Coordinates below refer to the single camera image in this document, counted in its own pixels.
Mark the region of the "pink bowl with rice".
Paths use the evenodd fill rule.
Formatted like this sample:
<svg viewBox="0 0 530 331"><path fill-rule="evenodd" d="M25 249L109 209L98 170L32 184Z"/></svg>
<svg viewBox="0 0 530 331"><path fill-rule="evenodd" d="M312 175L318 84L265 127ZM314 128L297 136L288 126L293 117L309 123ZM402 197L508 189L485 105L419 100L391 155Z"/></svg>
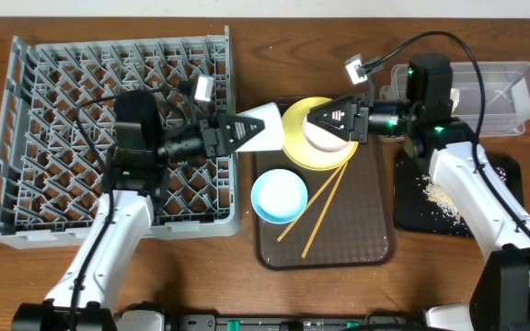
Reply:
<svg viewBox="0 0 530 331"><path fill-rule="evenodd" d="M347 148L351 143L342 140L328 131L307 121L304 118L302 123L302 133L308 143L314 148L325 153L336 153Z"/></svg>

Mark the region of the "white plastic cup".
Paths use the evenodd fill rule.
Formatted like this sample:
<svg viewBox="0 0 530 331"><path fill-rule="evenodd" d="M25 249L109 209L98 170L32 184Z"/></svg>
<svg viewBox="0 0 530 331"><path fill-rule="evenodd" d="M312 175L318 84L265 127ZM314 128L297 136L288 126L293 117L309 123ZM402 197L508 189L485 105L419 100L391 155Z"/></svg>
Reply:
<svg viewBox="0 0 530 331"><path fill-rule="evenodd" d="M263 152L281 150L284 143L282 115L274 102L261 105L239 113L241 117L249 117L264 121L264 130L244 143L238 152Z"/></svg>

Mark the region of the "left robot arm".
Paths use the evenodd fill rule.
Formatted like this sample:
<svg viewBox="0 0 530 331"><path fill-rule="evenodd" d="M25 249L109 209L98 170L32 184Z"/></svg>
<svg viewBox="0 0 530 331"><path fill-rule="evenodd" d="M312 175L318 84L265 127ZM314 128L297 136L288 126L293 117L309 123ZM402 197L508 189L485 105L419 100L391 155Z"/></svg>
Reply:
<svg viewBox="0 0 530 331"><path fill-rule="evenodd" d="M117 142L98 159L102 195L69 269L41 303L22 303L15 330L172 330L159 305L141 302L114 314L133 253L167 200L172 162L237 151L265 131L264 120L218 114L196 125L163 127L152 90L112 98Z"/></svg>

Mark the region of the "light blue bowl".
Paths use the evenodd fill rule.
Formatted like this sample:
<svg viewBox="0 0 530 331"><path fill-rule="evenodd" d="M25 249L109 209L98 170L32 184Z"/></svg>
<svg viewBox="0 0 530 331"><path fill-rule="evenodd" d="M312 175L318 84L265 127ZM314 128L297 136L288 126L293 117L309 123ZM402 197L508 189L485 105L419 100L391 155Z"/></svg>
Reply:
<svg viewBox="0 0 530 331"><path fill-rule="evenodd" d="M255 180L250 201L254 212L264 222L287 224L305 211L308 191L304 180L295 172L272 169Z"/></svg>

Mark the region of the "white tissue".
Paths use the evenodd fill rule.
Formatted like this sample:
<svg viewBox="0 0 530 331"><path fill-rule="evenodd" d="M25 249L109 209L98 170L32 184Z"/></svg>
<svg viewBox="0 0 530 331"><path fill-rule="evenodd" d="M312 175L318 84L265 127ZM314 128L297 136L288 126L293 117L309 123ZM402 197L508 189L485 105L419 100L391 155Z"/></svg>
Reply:
<svg viewBox="0 0 530 331"><path fill-rule="evenodd" d="M452 88L451 89L450 99L452 101L451 114L455 115L456 114L456 109L458 107L459 100L460 100L460 91L457 88Z"/></svg>

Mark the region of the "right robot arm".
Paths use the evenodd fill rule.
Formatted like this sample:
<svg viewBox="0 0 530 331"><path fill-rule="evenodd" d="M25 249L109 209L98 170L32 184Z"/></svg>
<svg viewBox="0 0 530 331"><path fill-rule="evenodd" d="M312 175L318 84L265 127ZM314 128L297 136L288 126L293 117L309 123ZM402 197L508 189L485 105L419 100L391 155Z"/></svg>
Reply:
<svg viewBox="0 0 530 331"><path fill-rule="evenodd" d="M403 102L348 95L312 108L308 122L344 141L401 135L405 150L449 196L486 265L471 300L430 308L426 330L530 330L530 214L501 181L478 132L453 116L453 70L439 53L409 61Z"/></svg>

